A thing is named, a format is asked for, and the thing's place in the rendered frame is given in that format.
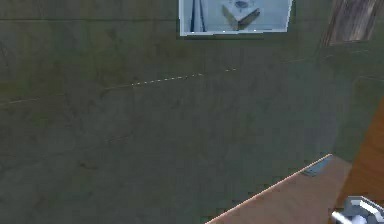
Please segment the white framed wall picture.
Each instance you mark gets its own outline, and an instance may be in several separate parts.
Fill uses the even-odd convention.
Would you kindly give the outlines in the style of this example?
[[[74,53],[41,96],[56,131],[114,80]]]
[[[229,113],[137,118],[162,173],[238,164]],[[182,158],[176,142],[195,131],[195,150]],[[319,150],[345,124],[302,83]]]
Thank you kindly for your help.
[[[293,0],[178,0],[181,36],[286,32]]]

